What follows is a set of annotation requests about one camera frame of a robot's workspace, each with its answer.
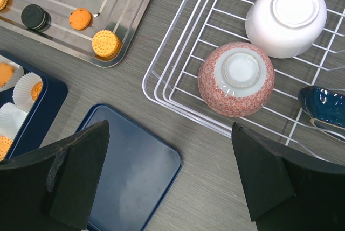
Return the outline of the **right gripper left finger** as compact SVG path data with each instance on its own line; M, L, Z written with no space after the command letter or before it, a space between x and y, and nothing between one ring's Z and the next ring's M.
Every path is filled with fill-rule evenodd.
M109 138L103 120L1 161L1 230L86 230Z

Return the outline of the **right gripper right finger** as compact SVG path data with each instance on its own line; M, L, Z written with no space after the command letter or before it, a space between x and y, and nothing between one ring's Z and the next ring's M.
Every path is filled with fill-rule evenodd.
M344 230L344 166L309 156L246 126L232 145L257 230Z

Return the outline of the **orange swirl cookie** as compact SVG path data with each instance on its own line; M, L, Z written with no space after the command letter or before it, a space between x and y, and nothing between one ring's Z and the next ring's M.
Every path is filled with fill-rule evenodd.
M35 101L40 92L42 91L42 88L43 88L43 83L42 82L37 82L31 89L31 98L33 101Z

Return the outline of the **orange flower cookie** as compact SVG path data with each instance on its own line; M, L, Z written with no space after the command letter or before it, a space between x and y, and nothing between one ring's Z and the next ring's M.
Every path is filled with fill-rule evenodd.
M0 63L0 86L1 87L4 87L9 82L14 71L15 70L11 65L6 64L4 62Z

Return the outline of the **orange chip cookie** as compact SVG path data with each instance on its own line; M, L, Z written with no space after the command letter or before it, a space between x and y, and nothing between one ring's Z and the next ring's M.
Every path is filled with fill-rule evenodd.
M84 8L73 11L69 17L69 25L75 30L83 30L91 22L91 13Z

